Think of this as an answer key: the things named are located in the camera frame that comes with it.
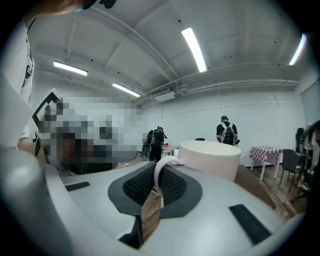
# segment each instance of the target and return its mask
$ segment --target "wooden floor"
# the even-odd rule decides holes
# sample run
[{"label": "wooden floor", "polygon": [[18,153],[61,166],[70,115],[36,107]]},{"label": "wooden floor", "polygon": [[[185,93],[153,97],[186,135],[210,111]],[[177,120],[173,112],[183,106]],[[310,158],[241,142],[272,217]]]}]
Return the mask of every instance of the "wooden floor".
[{"label": "wooden floor", "polygon": [[[142,162],[142,158],[138,156],[136,159],[127,162],[127,164],[135,165]],[[295,175],[294,183],[289,191],[293,174],[291,173],[288,178],[288,171],[284,171],[281,186],[279,182],[283,169],[279,167],[277,178],[274,179],[275,168],[265,168],[263,180],[259,181],[262,169],[253,169],[251,172],[256,180],[262,185],[265,191],[269,194],[271,199],[276,205],[275,211],[283,217],[284,220],[289,220],[293,216],[303,213],[307,207],[307,200],[305,198],[297,199],[294,203],[291,200],[298,195],[299,189],[296,187],[298,175]],[[159,224],[161,208],[161,198],[157,194],[151,192],[142,206],[142,237],[143,241],[147,240],[148,237],[153,233]]]}]

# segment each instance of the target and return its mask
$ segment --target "chair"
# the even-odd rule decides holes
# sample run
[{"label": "chair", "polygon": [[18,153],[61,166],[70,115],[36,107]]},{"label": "chair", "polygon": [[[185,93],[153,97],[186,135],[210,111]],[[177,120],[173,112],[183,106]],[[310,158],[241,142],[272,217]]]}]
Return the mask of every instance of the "chair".
[{"label": "chair", "polygon": [[286,180],[286,185],[288,183],[290,173],[294,173],[293,178],[292,178],[292,182],[291,182],[291,185],[289,188],[289,191],[290,191],[292,184],[294,183],[296,173],[301,170],[301,168],[297,169],[298,164],[299,164],[299,156],[297,155],[297,153],[292,149],[284,149],[283,150],[283,159],[282,159],[282,169],[283,170],[282,170],[282,175],[281,175],[279,187],[281,185],[282,177],[284,176],[284,171],[287,170],[289,172],[289,174],[288,174],[288,179]]}]

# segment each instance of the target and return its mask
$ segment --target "white wall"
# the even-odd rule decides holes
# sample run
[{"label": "white wall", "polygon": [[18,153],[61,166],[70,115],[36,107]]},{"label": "white wall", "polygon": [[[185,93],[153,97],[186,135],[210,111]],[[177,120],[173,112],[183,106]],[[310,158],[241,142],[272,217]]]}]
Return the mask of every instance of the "white wall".
[{"label": "white wall", "polygon": [[[75,109],[76,115],[83,115],[98,127],[106,119],[112,121],[113,132],[126,145],[142,147],[141,110],[124,99],[110,96],[105,92],[92,90],[77,84],[63,83],[61,80],[43,77],[33,81],[29,104],[35,110],[43,97],[55,88],[69,107]],[[31,138],[38,132],[32,118],[28,122]]]},{"label": "white wall", "polygon": [[181,96],[142,108],[144,132],[161,126],[166,143],[205,138],[216,142],[221,116],[236,125],[241,149],[240,163],[251,165],[252,146],[295,148],[297,128],[305,127],[300,97],[293,91],[221,90]]}]

